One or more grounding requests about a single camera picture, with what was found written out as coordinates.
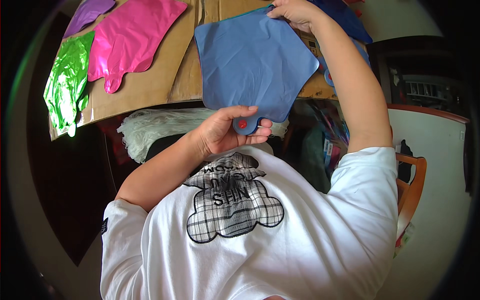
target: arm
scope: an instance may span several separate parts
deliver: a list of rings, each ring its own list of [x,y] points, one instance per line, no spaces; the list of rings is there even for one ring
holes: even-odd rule
[[[160,200],[176,189],[210,154],[222,153],[244,144],[263,143],[272,133],[272,122],[262,119],[250,136],[237,134],[233,118],[248,117],[258,107],[222,108],[198,128],[138,167],[123,182],[115,199],[123,199],[149,212]]]
[[[293,28],[312,32],[335,82],[338,101],[350,131],[348,152],[392,147],[390,122],[382,89],[343,29],[306,0],[275,0],[268,16],[284,16]]]

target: left hand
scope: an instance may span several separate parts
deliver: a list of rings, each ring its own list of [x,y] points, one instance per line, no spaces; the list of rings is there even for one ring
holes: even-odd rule
[[[257,106],[231,106],[219,109],[203,121],[192,133],[198,135],[199,147],[204,155],[222,153],[245,144],[266,142],[272,134],[272,121],[268,119],[261,119],[260,126],[264,128],[258,128],[250,135],[238,134],[232,126],[234,118],[249,117],[257,111]]]

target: green foil balloon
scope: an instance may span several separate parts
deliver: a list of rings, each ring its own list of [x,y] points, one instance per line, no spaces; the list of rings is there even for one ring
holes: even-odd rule
[[[77,106],[83,110],[88,103],[83,92],[94,36],[91,31],[62,43],[43,93],[53,127],[60,131],[66,128],[69,136],[75,135]]]

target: purple foil balloon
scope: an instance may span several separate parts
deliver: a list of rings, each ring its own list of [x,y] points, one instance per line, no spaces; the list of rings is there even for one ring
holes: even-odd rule
[[[108,12],[114,5],[114,0],[85,0],[78,6],[63,38],[76,34],[85,25],[95,21],[99,15]]]

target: sleeve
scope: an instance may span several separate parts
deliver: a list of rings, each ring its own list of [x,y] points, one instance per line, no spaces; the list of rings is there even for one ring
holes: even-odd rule
[[[105,300],[138,299],[143,285],[141,237],[147,212],[119,199],[110,202],[102,225],[100,294]]]
[[[341,226],[339,258],[357,295],[373,298],[392,264],[398,220],[396,157],[390,147],[346,154],[332,174],[326,200]]]

